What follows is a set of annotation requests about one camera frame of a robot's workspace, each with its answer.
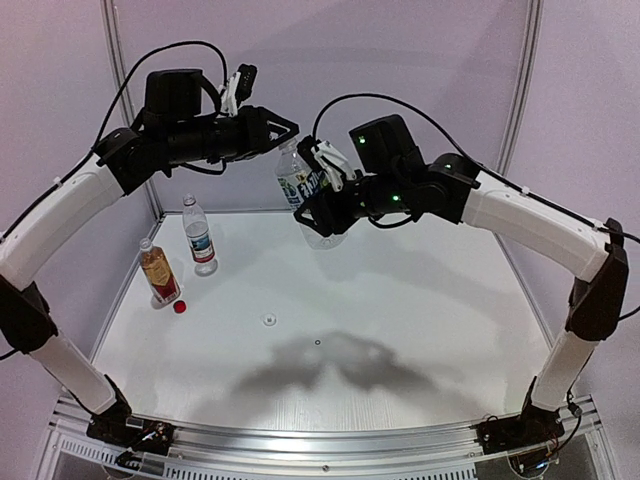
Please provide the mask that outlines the clear bottle red white label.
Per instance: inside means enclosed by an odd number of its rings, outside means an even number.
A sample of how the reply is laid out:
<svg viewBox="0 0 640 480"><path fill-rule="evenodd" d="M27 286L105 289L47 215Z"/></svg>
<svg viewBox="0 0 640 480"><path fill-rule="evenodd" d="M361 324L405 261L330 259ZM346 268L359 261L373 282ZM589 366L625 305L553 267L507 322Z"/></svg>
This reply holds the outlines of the clear bottle red white label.
<svg viewBox="0 0 640 480"><path fill-rule="evenodd" d="M201 277L214 274L218 268L218 260L209 224L204 210L192 194L183 197L182 223L195 262L195 273Z"/></svg>

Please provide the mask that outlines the clear bottle blue label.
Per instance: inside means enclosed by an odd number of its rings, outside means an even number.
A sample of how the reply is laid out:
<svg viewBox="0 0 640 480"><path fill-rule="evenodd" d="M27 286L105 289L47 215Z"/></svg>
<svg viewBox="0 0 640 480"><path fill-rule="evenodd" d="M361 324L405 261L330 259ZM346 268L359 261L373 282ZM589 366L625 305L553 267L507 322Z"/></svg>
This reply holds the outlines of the clear bottle blue label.
<svg viewBox="0 0 640 480"><path fill-rule="evenodd" d="M297 152L297 139L292 138L279 147L280 158L275 169L279 186L291 211L296 211L305 200L329 184L324 173L318 173L304 162ZM300 224L300 230L314 250L330 250L340 245L346 234L323 237L310 227Z"/></svg>

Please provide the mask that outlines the clear white bottle cap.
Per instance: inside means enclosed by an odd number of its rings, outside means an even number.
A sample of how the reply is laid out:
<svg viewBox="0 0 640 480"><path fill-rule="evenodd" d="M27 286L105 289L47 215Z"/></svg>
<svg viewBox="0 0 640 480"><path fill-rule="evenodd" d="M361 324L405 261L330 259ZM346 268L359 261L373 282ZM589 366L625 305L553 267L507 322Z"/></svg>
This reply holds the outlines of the clear white bottle cap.
<svg viewBox="0 0 640 480"><path fill-rule="evenodd" d="M277 323L277 318L274 314L269 313L263 316L262 321L265 326L274 326Z"/></svg>

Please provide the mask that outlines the gold red tea bottle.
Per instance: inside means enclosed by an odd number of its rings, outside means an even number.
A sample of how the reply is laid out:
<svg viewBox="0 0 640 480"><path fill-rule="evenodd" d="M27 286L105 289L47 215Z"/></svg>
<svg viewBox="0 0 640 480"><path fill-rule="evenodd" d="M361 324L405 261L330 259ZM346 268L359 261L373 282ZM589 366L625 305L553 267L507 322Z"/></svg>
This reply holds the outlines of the gold red tea bottle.
<svg viewBox="0 0 640 480"><path fill-rule="evenodd" d="M157 305L165 306L178 299L181 290L165 252L147 237L139 242L139 264Z"/></svg>

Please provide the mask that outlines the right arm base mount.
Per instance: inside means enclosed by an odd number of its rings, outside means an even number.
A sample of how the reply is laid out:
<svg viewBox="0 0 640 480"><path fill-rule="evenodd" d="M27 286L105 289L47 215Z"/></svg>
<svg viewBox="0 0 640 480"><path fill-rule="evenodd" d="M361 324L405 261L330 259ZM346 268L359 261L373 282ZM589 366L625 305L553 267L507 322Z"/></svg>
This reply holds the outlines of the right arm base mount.
<svg viewBox="0 0 640 480"><path fill-rule="evenodd" d="M534 406L531 393L526 395L519 414L502 418L490 416L472 425L471 429L475 431L476 441L485 455L550 442L552 448L548 456L551 456L558 453L575 436L581 426L583 411L573 401L570 392L567 393L565 401L577 423L564 443L560 443L561 437L565 434L560 410L549 411Z"/></svg>

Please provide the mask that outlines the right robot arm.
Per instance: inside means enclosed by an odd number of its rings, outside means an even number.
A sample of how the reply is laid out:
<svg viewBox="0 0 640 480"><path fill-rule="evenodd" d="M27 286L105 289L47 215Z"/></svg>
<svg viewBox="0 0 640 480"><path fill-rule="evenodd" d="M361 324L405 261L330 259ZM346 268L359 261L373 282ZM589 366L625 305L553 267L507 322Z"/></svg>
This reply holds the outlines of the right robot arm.
<svg viewBox="0 0 640 480"><path fill-rule="evenodd" d="M300 157L329 178L295 211L299 223L328 237L346 233L361 218L375 222L403 213L416 222L432 214L503 235L573 274L564 329L515 418L524 425L556 422L596 347L622 318L629 265L621 226L613 219L582 219L510 186L463 153L426 163L397 114L354 128L349 136L362 171L327 141L307 136L298 144Z"/></svg>

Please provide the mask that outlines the red bottle cap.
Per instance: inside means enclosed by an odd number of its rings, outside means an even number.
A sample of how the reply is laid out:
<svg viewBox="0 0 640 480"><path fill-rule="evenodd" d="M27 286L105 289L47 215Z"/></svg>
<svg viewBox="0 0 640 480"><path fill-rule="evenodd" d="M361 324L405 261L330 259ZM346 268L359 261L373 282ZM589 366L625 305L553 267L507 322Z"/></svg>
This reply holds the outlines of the red bottle cap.
<svg viewBox="0 0 640 480"><path fill-rule="evenodd" d="M182 314L187 310L187 305L184 301L178 300L173 304L174 312L177 314Z"/></svg>

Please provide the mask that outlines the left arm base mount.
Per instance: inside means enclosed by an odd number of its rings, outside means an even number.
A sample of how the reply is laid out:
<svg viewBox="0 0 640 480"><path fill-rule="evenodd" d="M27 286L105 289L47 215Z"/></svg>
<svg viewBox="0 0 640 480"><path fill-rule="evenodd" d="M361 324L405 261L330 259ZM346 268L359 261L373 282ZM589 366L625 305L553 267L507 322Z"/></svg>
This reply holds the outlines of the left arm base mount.
<svg viewBox="0 0 640 480"><path fill-rule="evenodd" d="M101 414L91 415L86 435L134 452L167 456L175 426L166 421L135 416L120 389L109 376L105 378L115 392L115 404Z"/></svg>

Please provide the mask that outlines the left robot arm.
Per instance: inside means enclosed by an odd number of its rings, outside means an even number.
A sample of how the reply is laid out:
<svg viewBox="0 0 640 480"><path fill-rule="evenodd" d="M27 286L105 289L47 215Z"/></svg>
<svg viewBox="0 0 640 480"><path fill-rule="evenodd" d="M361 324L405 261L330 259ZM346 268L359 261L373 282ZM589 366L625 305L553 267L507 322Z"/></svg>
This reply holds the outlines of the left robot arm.
<svg viewBox="0 0 640 480"><path fill-rule="evenodd" d="M269 153L299 126L247 104L257 70L243 64L217 89L200 69L146 78L144 105L132 126L100 136L87 159L5 233L1 241L1 332L93 416L131 409L117 386L58 329L35 277L94 217L154 174L205 161L220 175L233 162Z"/></svg>

